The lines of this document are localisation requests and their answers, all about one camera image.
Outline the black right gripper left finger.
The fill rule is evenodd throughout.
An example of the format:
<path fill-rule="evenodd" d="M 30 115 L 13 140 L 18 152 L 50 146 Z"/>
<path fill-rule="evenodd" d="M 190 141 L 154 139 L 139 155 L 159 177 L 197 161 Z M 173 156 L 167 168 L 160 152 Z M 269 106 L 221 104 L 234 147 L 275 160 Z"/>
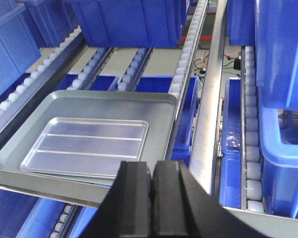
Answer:
<path fill-rule="evenodd" d="M 83 238 L 148 238 L 150 174 L 145 162 L 123 161 Z"/>

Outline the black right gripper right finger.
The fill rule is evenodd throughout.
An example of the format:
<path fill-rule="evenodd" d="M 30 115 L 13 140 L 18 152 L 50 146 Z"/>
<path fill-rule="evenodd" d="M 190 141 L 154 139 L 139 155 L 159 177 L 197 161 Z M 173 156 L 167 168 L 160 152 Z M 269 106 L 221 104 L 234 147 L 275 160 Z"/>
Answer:
<path fill-rule="evenodd" d="M 263 237 L 208 195 L 183 162 L 157 162 L 152 190 L 155 238 Z"/>

